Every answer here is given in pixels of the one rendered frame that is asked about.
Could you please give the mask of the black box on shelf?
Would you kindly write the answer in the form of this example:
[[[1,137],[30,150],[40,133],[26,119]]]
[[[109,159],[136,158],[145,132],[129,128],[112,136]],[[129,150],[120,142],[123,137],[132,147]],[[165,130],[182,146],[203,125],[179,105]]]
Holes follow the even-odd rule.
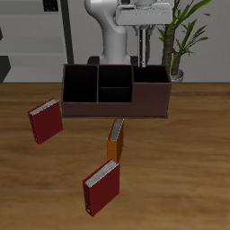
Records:
[[[58,11],[58,0],[42,0],[42,3],[45,12]]]

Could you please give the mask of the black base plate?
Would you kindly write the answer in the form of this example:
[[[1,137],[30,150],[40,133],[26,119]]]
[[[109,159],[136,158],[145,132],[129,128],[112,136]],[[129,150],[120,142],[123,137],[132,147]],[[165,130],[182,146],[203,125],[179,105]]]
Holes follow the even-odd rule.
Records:
[[[138,57],[137,56],[131,56],[130,57],[130,63],[132,65],[137,65],[138,64]],[[100,57],[99,56],[91,56],[88,58],[87,61],[88,65],[99,65],[100,64]]]

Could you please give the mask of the dark brown desk caddy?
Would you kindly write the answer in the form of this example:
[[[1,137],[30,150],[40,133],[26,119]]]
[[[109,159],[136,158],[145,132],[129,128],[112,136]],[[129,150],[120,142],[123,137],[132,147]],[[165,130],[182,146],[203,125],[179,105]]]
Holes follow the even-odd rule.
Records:
[[[65,65],[64,118],[165,118],[172,82],[162,65]]]

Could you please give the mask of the white shelf unit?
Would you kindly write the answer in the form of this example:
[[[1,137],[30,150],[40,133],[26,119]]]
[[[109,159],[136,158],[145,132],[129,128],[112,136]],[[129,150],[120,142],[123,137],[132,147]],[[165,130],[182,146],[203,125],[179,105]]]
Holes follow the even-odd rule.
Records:
[[[67,63],[60,0],[45,12],[42,0],[0,0],[0,56],[11,69],[3,83],[60,83]]]

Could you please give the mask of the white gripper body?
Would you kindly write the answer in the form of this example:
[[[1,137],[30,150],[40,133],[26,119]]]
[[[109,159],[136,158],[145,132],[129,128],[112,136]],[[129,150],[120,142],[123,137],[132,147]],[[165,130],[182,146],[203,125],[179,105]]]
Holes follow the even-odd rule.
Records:
[[[174,2],[155,2],[144,6],[120,4],[116,9],[118,25],[170,24],[173,21]]]

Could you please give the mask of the orange book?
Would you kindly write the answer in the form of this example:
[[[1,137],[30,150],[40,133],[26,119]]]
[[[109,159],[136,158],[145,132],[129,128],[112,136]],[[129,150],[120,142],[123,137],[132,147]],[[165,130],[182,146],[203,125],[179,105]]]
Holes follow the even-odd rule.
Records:
[[[119,163],[124,147],[124,119],[115,118],[107,136],[107,159]]]

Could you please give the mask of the green pot plant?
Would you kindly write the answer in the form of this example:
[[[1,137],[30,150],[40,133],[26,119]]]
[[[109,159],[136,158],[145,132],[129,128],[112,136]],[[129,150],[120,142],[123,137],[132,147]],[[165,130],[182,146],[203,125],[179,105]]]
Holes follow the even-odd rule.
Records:
[[[173,2],[172,22],[165,24],[162,29],[158,28],[158,31],[161,34],[160,40],[164,44],[162,64],[167,67],[172,82],[181,83],[184,77],[183,71],[179,69],[181,57],[185,54],[192,54],[190,48],[193,45],[208,39],[208,37],[202,37],[206,25],[192,34],[197,19],[188,22],[188,24],[183,24],[183,22],[198,9],[209,4],[211,0],[200,0],[197,3],[195,3],[195,0],[191,0],[184,9],[180,8],[181,0],[173,0]]]

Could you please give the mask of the dark grey block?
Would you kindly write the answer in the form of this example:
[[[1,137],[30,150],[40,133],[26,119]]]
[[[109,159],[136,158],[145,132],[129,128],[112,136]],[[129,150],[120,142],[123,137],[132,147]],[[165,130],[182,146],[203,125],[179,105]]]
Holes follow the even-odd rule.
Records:
[[[4,81],[11,69],[11,64],[8,56],[0,56],[0,83]]]

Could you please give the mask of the red book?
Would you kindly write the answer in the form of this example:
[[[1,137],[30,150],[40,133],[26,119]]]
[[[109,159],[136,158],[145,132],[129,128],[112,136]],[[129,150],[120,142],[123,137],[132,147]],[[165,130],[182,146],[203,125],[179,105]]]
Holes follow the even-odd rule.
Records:
[[[83,180],[85,210],[94,217],[119,195],[119,164],[108,160]]]
[[[54,98],[28,111],[34,140],[41,145],[63,130],[59,102]]]

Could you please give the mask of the black vertical post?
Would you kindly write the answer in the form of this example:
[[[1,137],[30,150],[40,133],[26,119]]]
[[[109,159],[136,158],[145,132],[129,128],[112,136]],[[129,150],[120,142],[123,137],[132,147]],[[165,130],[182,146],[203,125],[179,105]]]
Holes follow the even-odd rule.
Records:
[[[62,12],[62,21],[64,29],[64,37],[66,44],[66,59],[68,64],[74,64],[74,52],[72,44],[72,34],[68,10],[68,0],[60,0],[61,12]]]

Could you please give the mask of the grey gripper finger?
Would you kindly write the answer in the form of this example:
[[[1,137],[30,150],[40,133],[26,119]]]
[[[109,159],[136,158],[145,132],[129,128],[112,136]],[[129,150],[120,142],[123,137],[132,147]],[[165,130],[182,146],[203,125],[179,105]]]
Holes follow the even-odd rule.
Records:
[[[138,39],[137,51],[138,51],[138,66],[143,66],[143,30],[134,26],[134,30]]]
[[[144,66],[147,66],[148,60],[150,58],[150,39],[153,33],[155,26],[147,25],[145,31],[145,62]]]

